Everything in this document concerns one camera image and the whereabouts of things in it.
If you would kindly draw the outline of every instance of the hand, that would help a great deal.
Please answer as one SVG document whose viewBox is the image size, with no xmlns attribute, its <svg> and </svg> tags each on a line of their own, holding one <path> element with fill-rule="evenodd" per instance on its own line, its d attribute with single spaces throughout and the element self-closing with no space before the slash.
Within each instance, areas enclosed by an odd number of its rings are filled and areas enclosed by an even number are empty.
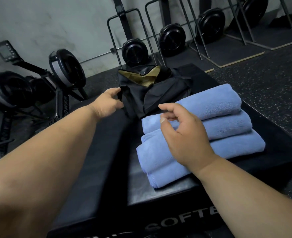
<svg viewBox="0 0 292 238">
<path fill-rule="evenodd" d="M 119 99 L 113 97 L 120 92 L 120 88 L 109 88 L 97 99 L 88 105 L 92 108 L 97 119 L 101 119 L 110 116 L 117 109 L 124 107 L 124 104 Z"/>
<path fill-rule="evenodd" d="M 159 108 L 168 111 L 160 116 L 161 131 L 170 152 L 180 164 L 197 173 L 219 158 L 212 150 L 206 130 L 197 116 L 177 103 L 159 104 Z M 176 131 L 168 120 L 178 120 L 180 124 Z"/>
</svg>

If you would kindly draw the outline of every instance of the blue towel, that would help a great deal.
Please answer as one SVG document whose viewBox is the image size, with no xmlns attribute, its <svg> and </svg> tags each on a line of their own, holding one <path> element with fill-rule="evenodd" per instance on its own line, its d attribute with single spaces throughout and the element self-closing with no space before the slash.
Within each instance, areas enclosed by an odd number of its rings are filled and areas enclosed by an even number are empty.
<svg viewBox="0 0 292 238">
<path fill-rule="evenodd" d="M 265 149 L 265 142 L 262 137 L 252 129 L 245 134 L 212 141 L 211 147 L 220 157 L 230 159 L 236 156 L 262 152 Z M 164 159 L 162 153 L 163 152 L 158 152 L 158 159 Z M 153 188 L 160 188 L 188 174 L 190 174 L 190 171 L 172 158 L 169 164 L 152 172 L 148 172 L 147 176 Z"/>
<path fill-rule="evenodd" d="M 238 135 L 252 129 L 251 119 L 243 110 L 235 115 L 215 117 L 204 120 L 202 123 L 209 140 Z M 158 169 L 173 159 L 160 129 L 143 135 L 141 141 L 142 144 L 136 150 L 140 166 L 145 173 Z"/>
<path fill-rule="evenodd" d="M 177 103 L 195 114 L 200 120 L 217 116 L 235 114 L 240 111 L 241 98 L 233 91 L 231 85 L 223 84 L 215 88 L 188 96 Z M 144 134 L 160 128 L 160 114 L 151 115 L 141 120 Z"/>
</svg>

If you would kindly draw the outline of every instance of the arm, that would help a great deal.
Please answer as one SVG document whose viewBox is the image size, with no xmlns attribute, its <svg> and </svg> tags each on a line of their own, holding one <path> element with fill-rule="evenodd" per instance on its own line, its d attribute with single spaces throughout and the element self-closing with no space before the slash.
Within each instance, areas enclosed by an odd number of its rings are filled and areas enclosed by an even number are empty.
<svg viewBox="0 0 292 238">
<path fill-rule="evenodd" d="M 100 118 L 123 103 L 111 88 L 0 160 L 0 237 L 45 237 L 82 168 Z"/>
<path fill-rule="evenodd" d="M 214 154 L 202 122 L 179 104 L 160 104 L 161 130 L 176 160 L 200 179 L 235 237 L 292 237 L 292 200 Z M 178 120 L 175 131 L 167 120 Z"/>
</svg>

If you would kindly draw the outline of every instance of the fingernail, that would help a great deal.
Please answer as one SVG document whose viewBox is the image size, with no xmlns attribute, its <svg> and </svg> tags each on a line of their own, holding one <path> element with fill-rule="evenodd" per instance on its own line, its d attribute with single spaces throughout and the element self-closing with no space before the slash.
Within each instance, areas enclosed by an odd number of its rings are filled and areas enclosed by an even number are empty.
<svg viewBox="0 0 292 238">
<path fill-rule="evenodd" d="M 160 118 L 160 123 L 164 122 L 166 118 Z"/>
</svg>

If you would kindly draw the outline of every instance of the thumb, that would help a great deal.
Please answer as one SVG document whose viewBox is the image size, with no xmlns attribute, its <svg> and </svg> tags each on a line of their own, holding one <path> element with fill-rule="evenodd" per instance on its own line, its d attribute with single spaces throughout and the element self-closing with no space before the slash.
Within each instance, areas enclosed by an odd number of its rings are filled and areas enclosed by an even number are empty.
<svg viewBox="0 0 292 238">
<path fill-rule="evenodd" d="M 160 129 L 168 145 L 170 145 L 171 142 L 173 142 L 175 136 L 177 135 L 177 132 L 173 129 L 171 123 L 164 117 L 160 119 Z"/>
</svg>

